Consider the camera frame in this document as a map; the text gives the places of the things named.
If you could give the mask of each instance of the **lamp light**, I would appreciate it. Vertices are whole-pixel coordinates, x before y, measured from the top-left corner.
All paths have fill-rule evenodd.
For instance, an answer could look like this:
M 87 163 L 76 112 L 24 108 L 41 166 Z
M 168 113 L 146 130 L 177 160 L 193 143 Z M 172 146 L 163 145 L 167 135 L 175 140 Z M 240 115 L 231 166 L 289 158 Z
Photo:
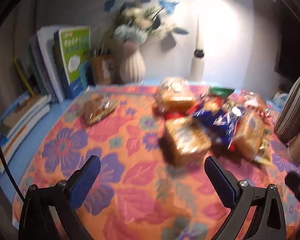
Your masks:
M 203 34 L 205 30 L 205 8 L 206 0 L 197 0 L 197 10 L 198 10 L 198 21 L 197 21 L 197 38 L 196 38 L 196 49 L 194 51 L 191 69 L 189 73 L 189 81 L 191 82 L 201 82 L 204 70 L 204 42 Z

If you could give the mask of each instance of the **lamp base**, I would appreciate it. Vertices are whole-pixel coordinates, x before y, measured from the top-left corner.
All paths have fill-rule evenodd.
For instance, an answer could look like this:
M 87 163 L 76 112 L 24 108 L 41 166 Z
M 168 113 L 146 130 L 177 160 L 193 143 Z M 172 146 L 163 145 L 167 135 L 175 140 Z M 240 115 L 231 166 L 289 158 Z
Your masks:
M 191 69 L 189 73 L 189 81 L 201 82 L 204 70 L 204 57 L 193 57 L 191 62 Z

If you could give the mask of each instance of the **packaged bread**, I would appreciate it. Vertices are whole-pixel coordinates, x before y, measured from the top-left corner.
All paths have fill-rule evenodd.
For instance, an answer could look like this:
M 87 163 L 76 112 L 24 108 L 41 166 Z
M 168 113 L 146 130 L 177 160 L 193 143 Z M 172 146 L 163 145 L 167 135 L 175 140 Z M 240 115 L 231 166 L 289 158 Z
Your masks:
M 243 156 L 252 161 L 261 146 L 265 125 L 255 111 L 248 111 L 242 118 L 233 142 Z
M 156 95 L 160 112 L 186 112 L 196 103 L 196 97 L 182 78 L 165 79 Z
M 201 164 L 211 147 L 200 122 L 189 116 L 166 120 L 165 138 L 176 166 Z
M 93 125 L 112 113 L 116 105 L 116 100 L 109 101 L 103 97 L 89 100 L 83 106 L 82 117 L 87 126 Z

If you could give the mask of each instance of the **dried flower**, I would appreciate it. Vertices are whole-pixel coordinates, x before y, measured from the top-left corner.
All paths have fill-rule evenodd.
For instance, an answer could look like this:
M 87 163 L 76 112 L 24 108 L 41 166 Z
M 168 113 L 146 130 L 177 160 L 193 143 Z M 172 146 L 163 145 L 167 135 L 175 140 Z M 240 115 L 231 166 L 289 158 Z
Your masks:
M 142 9 L 141 8 L 127 8 L 122 12 L 122 15 L 125 17 L 134 17 L 137 18 L 142 14 Z
M 152 31 L 152 35 L 159 40 L 163 40 L 169 32 L 171 32 L 176 27 L 176 24 L 166 24 L 163 23 L 160 27 L 156 30 Z
M 138 27 L 140 27 L 141 29 L 148 29 L 152 26 L 153 22 L 148 20 L 148 19 L 145 19 L 145 18 L 141 18 L 141 17 L 138 17 L 135 21 L 134 21 L 134 24 Z
M 120 25 L 114 31 L 114 39 L 119 42 L 132 41 L 138 45 L 143 44 L 148 37 L 148 33 L 135 26 Z

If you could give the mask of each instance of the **blue gripper pad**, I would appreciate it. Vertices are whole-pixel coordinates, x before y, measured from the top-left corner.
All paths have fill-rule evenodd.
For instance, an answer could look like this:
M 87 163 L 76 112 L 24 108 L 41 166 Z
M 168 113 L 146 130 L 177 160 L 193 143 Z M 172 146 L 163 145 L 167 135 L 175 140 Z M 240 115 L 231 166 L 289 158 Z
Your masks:
M 206 158 L 204 162 L 204 170 L 224 207 L 233 209 L 236 205 L 239 187 L 231 185 L 231 182 L 228 181 L 224 174 L 226 171 L 217 165 L 215 157 L 209 156 Z
M 101 162 L 97 156 L 91 156 L 83 167 L 75 172 L 72 176 L 79 176 L 76 183 L 70 189 L 69 205 L 72 210 L 82 206 L 85 198 L 87 197 L 93 183 L 100 173 Z

